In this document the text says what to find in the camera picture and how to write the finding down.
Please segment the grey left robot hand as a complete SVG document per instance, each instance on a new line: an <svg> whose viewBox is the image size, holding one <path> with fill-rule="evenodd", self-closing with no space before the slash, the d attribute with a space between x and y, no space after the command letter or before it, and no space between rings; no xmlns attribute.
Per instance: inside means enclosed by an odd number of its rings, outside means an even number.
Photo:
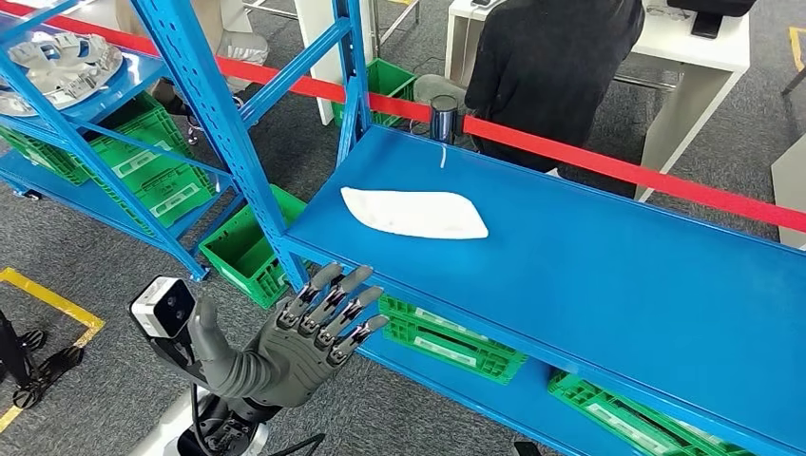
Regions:
<svg viewBox="0 0 806 456"><path fill-rule="evenodd" d="M206 389L224 398L283 408L304 404L388 317L355 319L383 293L377 286L351 293L373 273L361 265L344 274L338 263L320 269L293 298L278 302L248 344L232 348L218 325L217 308L200 301L187 329Z"/></svg>

